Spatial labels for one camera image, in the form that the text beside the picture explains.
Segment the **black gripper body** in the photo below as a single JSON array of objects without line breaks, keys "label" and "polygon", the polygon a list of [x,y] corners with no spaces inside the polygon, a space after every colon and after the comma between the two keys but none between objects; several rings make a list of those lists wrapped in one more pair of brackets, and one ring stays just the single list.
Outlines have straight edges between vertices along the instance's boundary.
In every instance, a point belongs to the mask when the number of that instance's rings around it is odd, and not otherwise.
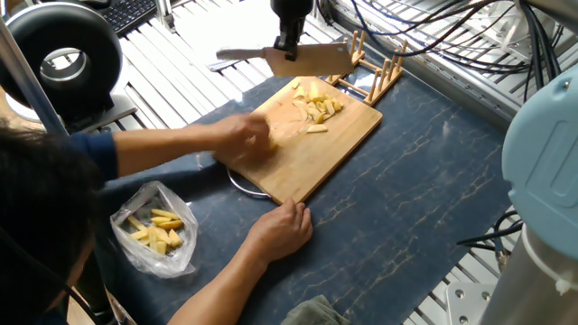
[{"label": "black gripper body", "polygon": [[301,33],[313,0],[271,0],[271,9],[280,20],[282,33]]}]

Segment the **person's left hand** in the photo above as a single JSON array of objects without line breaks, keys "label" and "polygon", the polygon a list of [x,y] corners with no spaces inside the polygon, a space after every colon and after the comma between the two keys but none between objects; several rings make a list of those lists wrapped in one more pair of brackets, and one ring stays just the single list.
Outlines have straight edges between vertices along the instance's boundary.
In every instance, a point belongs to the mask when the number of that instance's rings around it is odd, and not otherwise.
[{"label": "person's left hand", "polygon": [[266,160],[275,151],[266,116],[226,117],[209,127],[208,151],[229,161]]}]

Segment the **person's right hand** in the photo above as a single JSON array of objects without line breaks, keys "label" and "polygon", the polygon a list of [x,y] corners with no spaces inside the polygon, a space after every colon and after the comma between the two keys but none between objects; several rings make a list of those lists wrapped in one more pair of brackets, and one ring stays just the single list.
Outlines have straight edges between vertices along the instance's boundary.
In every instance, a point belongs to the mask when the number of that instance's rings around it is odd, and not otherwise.
[{"label": "person's right hand", "polygon": [[268,265],[295,253],[312,232],[311,210],[302,202],[288,200],[259,218],[239,251],[247,261]]}]

